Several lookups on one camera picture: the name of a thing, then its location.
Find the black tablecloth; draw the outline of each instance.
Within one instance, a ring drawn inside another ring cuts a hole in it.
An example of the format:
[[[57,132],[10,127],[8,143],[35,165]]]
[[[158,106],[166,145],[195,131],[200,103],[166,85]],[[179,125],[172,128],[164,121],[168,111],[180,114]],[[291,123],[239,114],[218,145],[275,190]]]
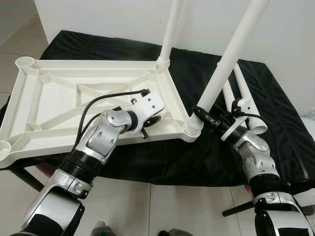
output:
[[[159,51],[160,46],[155,44],[63,30],[41,59],[156,60]],[[173,48],[170,59],[169,71],[190,115],[220,56]],[[284,181],[315,179],[315,143],[274,76],[263,63],[239,60],[239,65],[261,116],[273,130],[261,136],[271,147],[281,177]],[[235,96],[239,97],[233,73],[229,80]],[[216,103],[225,107],[222,94]],[[240,156],[221,142],[208,125],[191,144],[167,140],[119,146],[100,175],[173,185],[246,183]]]

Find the white pipe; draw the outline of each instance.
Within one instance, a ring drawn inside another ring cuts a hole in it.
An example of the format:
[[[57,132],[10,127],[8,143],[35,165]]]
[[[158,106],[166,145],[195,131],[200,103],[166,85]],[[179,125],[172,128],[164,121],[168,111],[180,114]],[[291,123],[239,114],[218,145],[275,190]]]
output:
[[[173,39],[175,37],[176,27],[181,13],[183,0],[173,0],[169,14],[166,32],[162,44],[160,56],[157,59],[158,66],[169,66],[169,56],[172,50]]]
[[[270,0],[252,0],[249,4],[241,22],[239,23],[234,35],[232,36],[221,60],[217,65],[208,85],[206,86],[198,106],[207,112],[212,108],[217,96],[219,95],[225,81],[231,74],[240,53],[255,27],[261,18],[264,10],[267,8]],[[195,114],[187,120],[184,130],[191,137],[198,137],[201,133],[203,123]]]
[[[234,94],[233,94],[229,80],[225,81],[225,84],[223,85],[222,91],[223,91],[223,95],[224,95],[226,109],[229,112],[231,112],[232,111],[232,102],[235,100],[235,97],[234,97]],[[247,128],[245,122],[243,122],[241,125],[243,127]]]
[[[242,74],[241,68],[238,65],[238,63],[235,64],[234,66],[234,74],[236,77],[236,81],[238,84],[238,87],[240,89],[241,95],[243,98],[248,97],[251,101],[250,105],[250,111],[249,113],[255,114],[255,115],[260,115],[259,111],[256,107],[256,104],[252,98],[252,94],[250,92],[250,89],[248,88],[246,81],[244,79],[244,76]],[[249,127],[250,130],[255,133],[255,134],[262,134],[267,131],[267,125],[265,122],[263,122],[261,119],[256,118],[256,117],[248,117],[249,119]]]

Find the white plastic tray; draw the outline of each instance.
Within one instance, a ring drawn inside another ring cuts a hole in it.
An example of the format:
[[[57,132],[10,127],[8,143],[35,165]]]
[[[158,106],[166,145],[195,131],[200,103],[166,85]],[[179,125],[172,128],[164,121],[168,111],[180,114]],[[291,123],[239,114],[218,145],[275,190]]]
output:
[[[71,150],[86,104],[100,95],[149,88],[162,97],[161,121],[146,128],[149,138],[125,133],[118,144],[165,139],[192,142],[188,118],[167,67],[155,61],[16,60],[17,80],[0,129],[0,168],[15,160]],[[85,121],[106,109],[130,106],[140,95],[107,98],[89,109]]]

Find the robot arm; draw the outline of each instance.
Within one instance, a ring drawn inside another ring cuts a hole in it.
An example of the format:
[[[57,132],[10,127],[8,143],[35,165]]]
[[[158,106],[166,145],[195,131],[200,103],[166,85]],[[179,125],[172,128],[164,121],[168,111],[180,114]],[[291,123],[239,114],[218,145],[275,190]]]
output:
[[[193,112],[203,122],[210,123],[221,139],[229,142],[240,154],[254,197],[257,235],[313,236],[312,228],[290,194],[288,185],[281,181],[268,144],[247,128],[233,125],[236,121],[229,112],[215,118],[200,107],[193,107]]]
[[[160,96],[148,93],[125,110],[103,111],[48,180],[28,209],[22,231],[14,235],[73,235],[84,213],[84,206],[78,199],[87,197],[119,135],[143,131],[150,118],[158,121],[153,116],[163,108]]]

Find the tiled floor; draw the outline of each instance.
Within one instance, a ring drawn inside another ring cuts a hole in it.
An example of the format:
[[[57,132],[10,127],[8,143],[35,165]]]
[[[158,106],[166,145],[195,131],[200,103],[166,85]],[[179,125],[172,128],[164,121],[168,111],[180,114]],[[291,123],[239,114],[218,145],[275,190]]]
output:
[[[20,56],[38,59],[47,41],[38,17],[34,17],[0,46],[0,107],[10,95]],[[28,168],[43,183],[34,167]],[[19,230],[23,215],[36,192],[13,174],[0,172],[0,234]],[[84,200],[86,212],[76,236],[87,236],[99,220],[118,236],[157,236],[160,230],[179,228],[194,236],[254,236],[254,212],[223,217],[224,209],[251,199],[242,186],[225,188],[150,185],[124,180],[97,178]]]

